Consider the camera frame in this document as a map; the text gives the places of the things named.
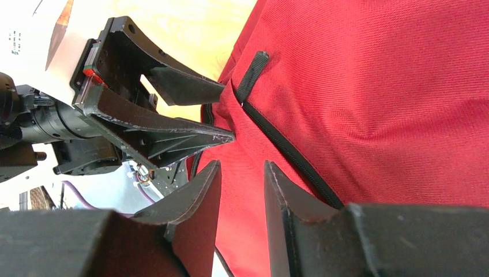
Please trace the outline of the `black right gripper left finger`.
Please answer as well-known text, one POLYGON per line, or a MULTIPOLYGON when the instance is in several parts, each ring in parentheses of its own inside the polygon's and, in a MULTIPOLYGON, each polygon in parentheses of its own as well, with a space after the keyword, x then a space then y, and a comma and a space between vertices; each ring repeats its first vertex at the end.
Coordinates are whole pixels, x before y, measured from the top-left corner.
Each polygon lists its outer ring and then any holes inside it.
POLYGON ((2 276, 211 276, 221 165, 131 218, 112 210, 1 213, 2 276))

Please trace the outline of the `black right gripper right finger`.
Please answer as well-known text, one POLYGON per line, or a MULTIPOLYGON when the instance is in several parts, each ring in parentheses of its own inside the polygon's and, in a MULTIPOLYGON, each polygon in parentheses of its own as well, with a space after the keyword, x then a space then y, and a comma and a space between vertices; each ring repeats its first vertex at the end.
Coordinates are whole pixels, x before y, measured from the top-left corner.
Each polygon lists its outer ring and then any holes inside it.
POLYGON ((488 209, 332 208, 264 166, 272 276, 487 276, 488 209))

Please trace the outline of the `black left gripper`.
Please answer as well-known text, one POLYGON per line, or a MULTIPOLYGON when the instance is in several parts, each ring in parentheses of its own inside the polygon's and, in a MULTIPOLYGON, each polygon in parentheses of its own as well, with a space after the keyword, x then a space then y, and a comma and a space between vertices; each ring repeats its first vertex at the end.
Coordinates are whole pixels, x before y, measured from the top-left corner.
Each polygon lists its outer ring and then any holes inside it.
POLYGON ((215 103, 224 89, 164 52, 129 16, 111 17, 98 38, 87 40, 70 80, 72 105, 81 113, 33 87, 17 87, 25 106, 17 117, 22 141, 51 144, 56 175, 83 176, 117 170, 117 147, 160 169, 235 140, 229 130, 139 106, 149 100, 141 76, 170 106, 215 103), (90 82, 102 85, 88 88, 90 82))

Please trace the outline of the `red backpack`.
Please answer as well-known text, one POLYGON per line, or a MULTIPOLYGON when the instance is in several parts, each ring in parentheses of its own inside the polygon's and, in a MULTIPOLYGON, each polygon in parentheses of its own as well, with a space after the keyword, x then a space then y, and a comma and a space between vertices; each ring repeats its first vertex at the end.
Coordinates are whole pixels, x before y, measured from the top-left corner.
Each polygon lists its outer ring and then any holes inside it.
POLYGON ((269 276, 264 164, 322 201, 488 206, 487 1, 258 1, 206 123, 219 160, 216 246, 269 276))

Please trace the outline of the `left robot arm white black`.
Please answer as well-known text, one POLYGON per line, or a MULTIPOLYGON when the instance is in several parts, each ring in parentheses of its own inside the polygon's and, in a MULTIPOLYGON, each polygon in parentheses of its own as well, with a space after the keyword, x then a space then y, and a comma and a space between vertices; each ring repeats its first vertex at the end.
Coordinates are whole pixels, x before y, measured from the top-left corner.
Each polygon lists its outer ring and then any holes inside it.
POLYGON ((110 173, 134 160, 156 170, 234 141, 232 132, 156 110, 215 103, 223 84, 166 54, 128 16, 109 18, 89 39, 69 82, 66 104, 1 74, 1 181, 45 160, 51 144, 56 175, 110 173))

